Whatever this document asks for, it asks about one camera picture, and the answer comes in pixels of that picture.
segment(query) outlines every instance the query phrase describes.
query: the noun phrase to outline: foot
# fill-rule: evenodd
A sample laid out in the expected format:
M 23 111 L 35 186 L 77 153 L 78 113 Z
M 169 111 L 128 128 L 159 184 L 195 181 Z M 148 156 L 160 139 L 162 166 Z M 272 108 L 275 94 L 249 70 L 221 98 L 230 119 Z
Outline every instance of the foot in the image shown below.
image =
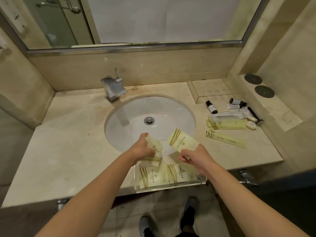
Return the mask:
M 184 205 L 184 211 L 180 220 L 179 233 L 183 232 L 185 226 L 193 227 L 195 214 L 198 210 L 198 200 L 190 196 Z
M 150 216 L 142 216 L 139 220 L 139 235 L 140 237 L 155 237 L 155 226 Z

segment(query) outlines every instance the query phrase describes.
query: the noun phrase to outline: round soap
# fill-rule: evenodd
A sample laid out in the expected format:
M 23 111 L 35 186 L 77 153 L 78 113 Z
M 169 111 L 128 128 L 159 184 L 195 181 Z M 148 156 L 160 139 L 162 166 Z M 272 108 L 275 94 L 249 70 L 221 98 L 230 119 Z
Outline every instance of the round soap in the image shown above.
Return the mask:
M 255 124 L 253 121 L 248 121 L 248 122 L 246 123 L 246 126 L 247 126 L 249 129 L 251 129 L 251 130 L 257 129 L 257 126 L 256 126 L 256 124 Z
M 247 119 L 250 120 L 250 121 L 253 121 L 253 122 L 257 122 L 257 121 L 258 121 L 258 120 L 257 120 L 255 117 L 253 117 L 253 116 L 248 116 Z

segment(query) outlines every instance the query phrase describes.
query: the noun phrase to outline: long yellow packet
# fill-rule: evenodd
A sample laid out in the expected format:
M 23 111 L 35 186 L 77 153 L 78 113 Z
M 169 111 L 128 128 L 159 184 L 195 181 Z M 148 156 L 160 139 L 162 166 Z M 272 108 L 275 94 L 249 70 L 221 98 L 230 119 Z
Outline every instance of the long yellow packet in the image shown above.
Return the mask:
M 170 164 L 167 165 L 167 169 L 170 184 L 197 180 L 196 169 L 191 165 Z
M 175 132 L 169 137 L 168 143 L 178 152 L 181 152 L 183 149 L 195 150 L 199 145 L 199 142 L 178 128 L 176 128 Z
M 159 166 L 162 157 L 163 145 L 160 143 L 159 140 L 152 138 L 150 135 L 147 135 L 146 139 L 147 147 L 154 149 L 156 151 L 156 154 L 155 156 L 145 158 L 143 161 L 148 162 L 152 166 Z
M 212 122 L 211 120 L 206 120 L 207 127 L 210 130 L 237 130 L 237 129 L 247 129 L 247 120 L 226 120 L 220 122 Z
M 215 131 L 207 131 L 206 137 L 247 149 L 244 141 L 232 138 L 232 137 L 227 136 L 227 135 L 223 135 L 223 134 L 215 132 Z
M 148 188 L 158 185 L 169 184 L 167 165 L 161 164 L 160 167 L 151 166 L 139 168 L 140 188 Z

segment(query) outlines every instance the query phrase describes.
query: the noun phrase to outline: marble countertop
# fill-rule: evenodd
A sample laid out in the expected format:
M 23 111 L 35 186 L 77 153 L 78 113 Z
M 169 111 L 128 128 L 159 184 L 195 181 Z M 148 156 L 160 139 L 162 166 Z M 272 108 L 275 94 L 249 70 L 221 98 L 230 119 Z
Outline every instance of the marble countertop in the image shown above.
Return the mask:
M 185 103 L 195 116 L 194 138 L 227 170 L 283 161 L 260 127 L 256 131 L 219 131 L 244 140 L 247 149 L 205 137 L 210 113 L 205 104 L 194 103 L 185 82 L 126 89 L 127 93 L 114 103 L 105 99 L 103 89 L 56 93 L 43 123 L 36 127 L 2 207 L 77 194 L 121 154 L 105 137 L 107 115 L 122 102 L 140 95 L 167 95 Z M 227 111 L 226 104 L 227 100 L 216 103 L 219 112 Z M 131 168 L 118 196 L 135 192 Z

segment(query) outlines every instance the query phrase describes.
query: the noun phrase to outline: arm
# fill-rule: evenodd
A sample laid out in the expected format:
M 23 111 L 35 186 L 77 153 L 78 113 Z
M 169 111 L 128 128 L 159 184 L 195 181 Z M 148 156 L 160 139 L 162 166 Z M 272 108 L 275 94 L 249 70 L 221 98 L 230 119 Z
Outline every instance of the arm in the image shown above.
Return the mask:
M 128 151 L 75 195 L 36 237 L 98 236 L 129 169 L 137 161 L 155 155 L 147 147 L 147 135 L 141 134 Z
M 209 178 L 246 236 L 308 236 L 240 184 L 212 159 L 203 145 L 195 151 L 184 149 L 181 155 L 181 161 L 195 166 Z

